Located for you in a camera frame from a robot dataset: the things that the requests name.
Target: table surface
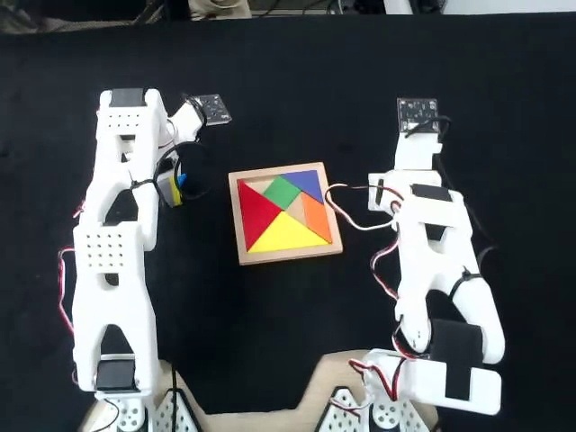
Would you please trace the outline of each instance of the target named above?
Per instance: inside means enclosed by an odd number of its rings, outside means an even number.
[[[368,270],[388,232],[340,223],[338,256],[240,268],[226,174],[323,161],[360,185],[392,167],[396,97],[436,97],[453,128],[445,166],[495,238],[490,283],[507,337],[494,418],[441,410],[450,430],[560,430],[571,373],[576,15],[319,17],[198,22],[0,38],[0,419],[72,430],[92,396],[70,381],[56,251],[90,181],[98,95],[220,93],[233,122],[206,131],[212,192],[161,209],[147,283],[162,358],[208,412],[295,407],[321,356],[390,347],[392,305]],[[338,199],[360,221],[363,193]],[[482,236],[474,245],[482,246]],[[396,284],[397,258],[380,271]],[[68,293],[72,292],[72,276]],[[433,293],[430,307],[454,316]],[[107,349],[120,342],[107,337]]]

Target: wooden base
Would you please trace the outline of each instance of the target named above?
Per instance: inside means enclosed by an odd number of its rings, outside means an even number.
[[[358,374],[348,366],[347,361],[350,358],[362,358],[366,353],[367,351],[346,351],[324,355],[316,366],[308,388],[296,409],[207,415],[180,375],[177,376],[177,385],[184,390],[202,432],[312,432],[320,421],[335,387],[346,386],[357,401],[363,399],[362,382]],[[162,361],[161,368],[156,404],[161,402],[166,391],[172,387],[170,364]],[[427,427],[432,428],[438,420],[436,409],[429,405],[412,403]],[[105,402],[97,402],[79,430],[89,432],[90,426],[106,408],[105,405]]]

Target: wooden frame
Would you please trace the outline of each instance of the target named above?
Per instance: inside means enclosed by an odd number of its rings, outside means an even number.
[[[238,171],[229,173],[230,196],[232,199],[232,213],[234,216],[234,230],[236,231],[236,244],[238,247],[238,261],[240,264],[260,264],[273,261],[282,261],[286,259],[320,257],[324,255],[339,254],[342,252],[342,238],[336,221],[336,214],[328,205],[324,204],[328,225],[332,236],[332,243],[324,246],[302,247],[296,249],[277,250],[274,252],[263,252],[249,254],[246,248],[244,237],[244,226],[242,224],[242,211],[240,209],[240,199],[238,190],[238,180],[253,180],[257,177],[279,176],[281,174],[294,173],[298,171],[315,170],[318,173],[320,189],[324,194],[328,189],[328,179],[326,170],[322,162],[311,164],[277,166],[275,168],[253,169],[249,171]]]

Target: orange triangle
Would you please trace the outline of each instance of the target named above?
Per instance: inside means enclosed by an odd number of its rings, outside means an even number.
[[[316,234],[332,243],[332,234],[328,224],[328,216],[324,204],[320,204],[306,193],[301,193],[304,212],[306,213],[306,225]]]

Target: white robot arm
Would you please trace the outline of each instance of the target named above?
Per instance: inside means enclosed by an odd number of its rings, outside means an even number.
[[[206,123],[197,104],[189,100],[168,118],[158,90],[102,93],[94,176],[74,228],[77,277],[72,317],[78,385],[95,392],[97,399],[129,401],[130,409],[139,412],[155,412],[159,371],[144,252],[156,245],[158,193],[170,205],[179,203],[174,150],[183,141],[194,141]],[[173,168],[159,173],[158,161],[168,151]],[[138,219],[107,225],[106,215],[124,190],[134,195]],[[101,355],[104,332],[112,324],[120,328],[133,354]],[[152,414],[148,430],[154,430]],[[140,416],[139,424],[130,428],[141,427],[143,419]]]
[[[392,397],[493,415],[500,410],[501,379],[482,364],[501,360],[504,334],[473,252],[464,198],[442,187],[432,169],[446,118],[438,116],[435,100],[400,99],[398,108],[395,166],[369,175],[368,207],[394,216],[401,270],[395,319],[411,353],[371,351],[362,362],[367,397],[374,405]],[[402,196],[400,208],[384,188]],[[465,322],[431,319],[430,290],[448,296]],[[393,386],[393,394],[386,391]]]

